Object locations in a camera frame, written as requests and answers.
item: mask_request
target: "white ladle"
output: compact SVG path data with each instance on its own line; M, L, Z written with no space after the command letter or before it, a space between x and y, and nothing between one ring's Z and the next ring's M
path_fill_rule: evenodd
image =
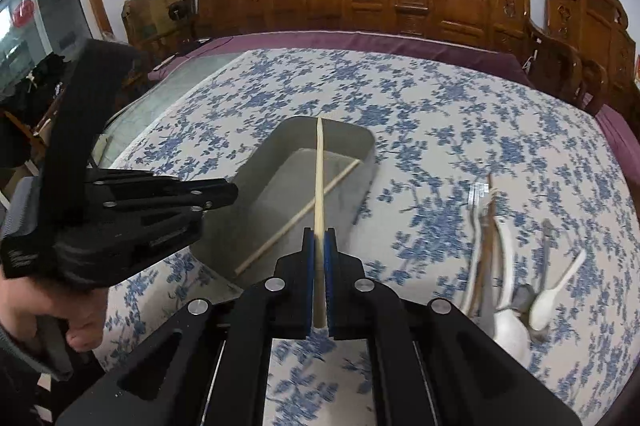
M569 266L569 269L564 273L562 279L558 284L551 288L543 290L533 302L531 310L529 311L529 327L533 330L542 330L551 321L552 314L556 309L556 296L571 279L580 266L587 259L587 253L580 251L580 254L575 258L574 262Z
M513 295L513 239L506 220L502 216L495 216L500 243L502 246L503 275L502 292L498 301L498 311L494 314L494 341L502 347L513 359L525 366L529 353L529 332L527 327L511 310L511 295Z

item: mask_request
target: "red object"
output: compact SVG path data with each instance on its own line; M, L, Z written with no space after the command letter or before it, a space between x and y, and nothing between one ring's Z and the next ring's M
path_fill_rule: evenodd
M36 6L31 0L22 0L18 3L18 6L14 9L14 13L11 15L11 21L16 28L22 28L28 24L33 18L33 12Z

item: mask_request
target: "purple cloth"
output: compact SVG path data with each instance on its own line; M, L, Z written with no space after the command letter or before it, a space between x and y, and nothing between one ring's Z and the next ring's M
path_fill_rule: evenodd
M606 104L596 114L596 121L604 133L622 173L640 186L640 143L625 119Z
M478 72L495 75L533 88L513 54L501 54L438 43L437 41L390 36L366 32L268 32L265 34L246 34L218 38L203 44L187 56L177 56L159 70L148 74L150 80L164 79L180 64L191 57L231 54L257 48L326 48L328 50L358 50L360 52L380 52L396 56L431 59L456 66L463 66Z

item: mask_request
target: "blue floral pattern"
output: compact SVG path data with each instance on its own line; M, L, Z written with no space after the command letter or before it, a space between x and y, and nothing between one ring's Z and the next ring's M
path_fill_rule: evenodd
M640 354L640 229L622 172L594 119L525 86L430 60L341 50L254 50L213 73L114 164L183 179L232 177L287 117L363 125L378 170L344 251L401 297L460 303L468 276L470 184L494 176L516 247L516 283L540 284L549 218L552 285L587 260L556 300L551 338L529 371L593 425ZM495 285L500 286L496 275ZM235 297L181 251L111 290L110 367L185 301ZM274 341L265 424L373 424L363 342Z

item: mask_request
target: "gray container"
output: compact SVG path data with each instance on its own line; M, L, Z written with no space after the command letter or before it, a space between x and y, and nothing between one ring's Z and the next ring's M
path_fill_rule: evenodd
M236 277L235 269L313 199L317 121L315 117L284 120L239 168L233 179L238 199L232 206L205 213L204 235L191 246L197 259L247 287L273 275L278 258L301 249L304 228L314 224L313 210ZM344 250L373 180L375 138L353 124L323 119L322 125L325 186L354 159L360 161L324 198L325 227L335 227L338 249Z

